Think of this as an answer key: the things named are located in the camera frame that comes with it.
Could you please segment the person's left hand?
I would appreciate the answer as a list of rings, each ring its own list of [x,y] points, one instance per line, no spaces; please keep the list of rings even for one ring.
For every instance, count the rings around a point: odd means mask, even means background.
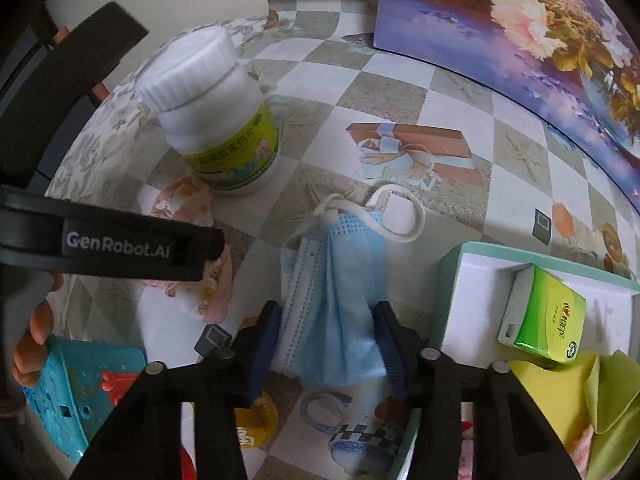
[[[34,292],[27,284],[25,273],[21,271],[18,284],[9,288],[9,314],[6,318],[16,337],[21,330],[21,338],[15,341],[12,351],[12,374],[22,387],[32,388],[37,382],[40,370],[46,364],[47,339],[52,333],[54,314],[42,288]]]

